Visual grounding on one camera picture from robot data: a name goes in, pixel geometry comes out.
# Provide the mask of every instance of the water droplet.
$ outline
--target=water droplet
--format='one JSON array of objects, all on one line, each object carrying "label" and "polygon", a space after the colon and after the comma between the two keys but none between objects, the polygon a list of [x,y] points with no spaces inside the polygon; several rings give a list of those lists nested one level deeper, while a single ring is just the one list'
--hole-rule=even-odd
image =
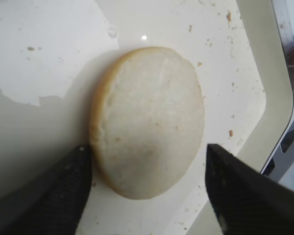
[{"label": "water droplet", "polygon": [[118,36],[118,30],[114,26],[111,26],[107,30],[110,38],[116,38]]}]

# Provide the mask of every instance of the bun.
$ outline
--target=bun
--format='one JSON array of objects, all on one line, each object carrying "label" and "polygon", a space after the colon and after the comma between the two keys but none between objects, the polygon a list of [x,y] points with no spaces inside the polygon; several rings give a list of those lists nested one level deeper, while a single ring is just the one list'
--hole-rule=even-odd
[{"label": "bun", "polygon": [[105,181],[126,198],[150,199],[177,183],[203,129],[195,68],[172,49],[124,55],[95,90],[90,143]]}]

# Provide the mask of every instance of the white tray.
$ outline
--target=white tray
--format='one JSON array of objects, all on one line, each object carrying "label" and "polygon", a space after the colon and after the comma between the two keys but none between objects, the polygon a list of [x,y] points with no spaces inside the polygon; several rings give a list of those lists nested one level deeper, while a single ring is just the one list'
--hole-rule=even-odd
[{"label": "white tray", "polygon": [[151,200],[122,198],[95,173],[77,233],[188,231],[207,201],[206,144],[237,154],[265,111],[235,0],[0,1],[0,196],[87,142],[97,79],[118,56],[148,46],[171,47],[196,67],[205,97],[203,142],[186,175]]}]

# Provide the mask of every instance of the crumb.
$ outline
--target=crumb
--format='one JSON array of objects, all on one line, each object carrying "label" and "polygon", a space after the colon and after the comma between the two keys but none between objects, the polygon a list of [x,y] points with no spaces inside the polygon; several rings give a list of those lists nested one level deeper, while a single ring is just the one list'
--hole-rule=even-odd
[{"label": "crumb", "polygon": [[228,23],[230,23],[232,21],[232,19],[231,19],[231,12],[230,11],[227,11],[226,18],[227,18],[227,22]]}]

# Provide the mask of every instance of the bread slice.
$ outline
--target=bread slice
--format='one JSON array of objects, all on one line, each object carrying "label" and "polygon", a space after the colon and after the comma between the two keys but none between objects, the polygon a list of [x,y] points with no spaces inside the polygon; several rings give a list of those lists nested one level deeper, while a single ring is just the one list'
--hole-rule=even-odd
[{"label": "bread slice", "polygon": [[169,48],[124,55],[99,82],[90,122],[94,156],[115,192],[130,199],[164,193],[201,143],[204,104],[195,68]]}]

